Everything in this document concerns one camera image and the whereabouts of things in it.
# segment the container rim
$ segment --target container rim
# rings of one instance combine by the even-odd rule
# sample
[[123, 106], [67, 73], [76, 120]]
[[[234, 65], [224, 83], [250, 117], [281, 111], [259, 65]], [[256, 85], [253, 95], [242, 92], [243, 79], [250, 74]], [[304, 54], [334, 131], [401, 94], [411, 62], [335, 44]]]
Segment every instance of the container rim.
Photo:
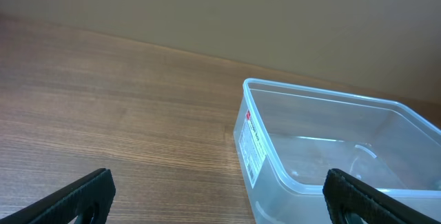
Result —
[[[277, 174], [277, 177], [280, 179], [280, 181], [286, 185], [289, 189], [299, 193], [299, 194], [323, 194], [323, 186], [322, 185], [306, 185], [303, 183], [299, 183], [298, 181], [295, 181], [288, 175], [286, 170], [283, 168], [282, 162], [280, 161], [276, 149], [274, 148], [272, 142], [269, 142], [271, 139], [268, 135], [268, 132], [266, 130], [265, 125], [263, 124], [262, 118], [260, 117], [260, 113], [257, 109], [256, 103], [254, 101], [254, 98], [251, 94], [251, 90], [249, 89], [250, 83], [259, 83], [263, 85], [270, 85], [270, 86], [276, 86], [280, 88], [290, 88], [290, 89], [296, 89], [296, 90], [304, 90], [308, 92], [317, 92], [322, 94], [330, 94], [334, 96], [343, 96], [347, 98], [352, 99], [364, 99], [368, 101], [374, 101], [378, 103], [388, 103], [395, 105], [404, 111], [406, 111], [408, 114], [410, 114], [412, 117], [416, 118], [418, 121], [420, 121], [423, 125], [427, 126], [434, 132], [436, 132], [438, 135], [441, 136], [441, 130], [438, 129], [436, 126], [434, 126], [432, 123], [428, 122], [424, 117], [420, 116], [418, 113], [413, 111], [411, 108], [407, 107], [406, 105], [399, 103], [397, 101], [391, 101], [386, 99], [378, 99], [370, 96], [360, 96], [357, 94], [350, 94], [350, 93], [344, 93], [344, 92], [337, 92], [333, 90], [322, 90], [318, 88], [313, 87], [307, 87], [302, 85], [295, 85], [290, 83], [279, 83], [275, 81], [268, 81], [264, 79], [255, 79], [255, 78], [248, 78], [245, 79], [243, 82], [243, 94], [245, 97], [245, 101], [248, 105], [248, 109], [251, 112], [251, 118], [253, 119], [253, 122], [258, 126], [256, 129], [259, 132], [259, 135], [261, 137], [264, 137], [265, 142], [264, 146], [267, 151], [269, 160], [274, 168], [275, 173]], [[383, 188], [377, 188], [380, 192], [383, 192], [389, 196], [393, 197], [409, 197], [409, 198], [441, 198], [441, 191], [435, 191], [435, 190], [397, 190], [397, 189], [383, 189]]]

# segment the wood grain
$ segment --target wood grain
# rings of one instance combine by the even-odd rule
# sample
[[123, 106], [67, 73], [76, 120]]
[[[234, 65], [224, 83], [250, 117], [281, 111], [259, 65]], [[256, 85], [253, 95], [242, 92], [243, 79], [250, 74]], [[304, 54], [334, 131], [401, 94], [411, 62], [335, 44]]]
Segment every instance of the wood grain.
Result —
[[1, 16], [0, 218], [106, 167], [108, 223], [253, 223], [232, 138], [248, 77], [394, 99], [441, 124], [433, 103]]

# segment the transparent storage box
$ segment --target transparent storage box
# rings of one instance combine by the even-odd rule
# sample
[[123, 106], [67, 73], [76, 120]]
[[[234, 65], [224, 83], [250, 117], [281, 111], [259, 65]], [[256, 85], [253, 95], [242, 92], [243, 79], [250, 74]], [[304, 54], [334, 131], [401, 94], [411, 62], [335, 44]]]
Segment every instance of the transparent storage box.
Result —
[[331, 223], [339, 168], [441, 221], [441, 131], [395, 101], [247, 79], [234, 128], [257, 224]]

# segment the empty plastic bin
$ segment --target empty plastic bin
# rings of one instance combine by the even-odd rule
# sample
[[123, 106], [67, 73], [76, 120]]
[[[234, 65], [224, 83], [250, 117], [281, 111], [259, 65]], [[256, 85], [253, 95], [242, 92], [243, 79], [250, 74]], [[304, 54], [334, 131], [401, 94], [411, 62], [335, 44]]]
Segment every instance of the empty plastic bin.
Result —
[[330, 223], [339, 168], [441, 221], [441, 131], [395, 101], [247, 79], [234, 128], [257, 224]]

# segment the clear plastic bin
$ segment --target clear plastic bin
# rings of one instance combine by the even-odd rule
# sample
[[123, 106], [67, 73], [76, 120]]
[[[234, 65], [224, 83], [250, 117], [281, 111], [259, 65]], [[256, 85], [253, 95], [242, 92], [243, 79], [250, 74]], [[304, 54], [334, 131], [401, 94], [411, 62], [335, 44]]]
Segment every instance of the clear plastic bin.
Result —
[[257, 224], [330, 223], [339, 168], [441, 221], [441, 131], [395, 101], [247, 79], [234, 128]]

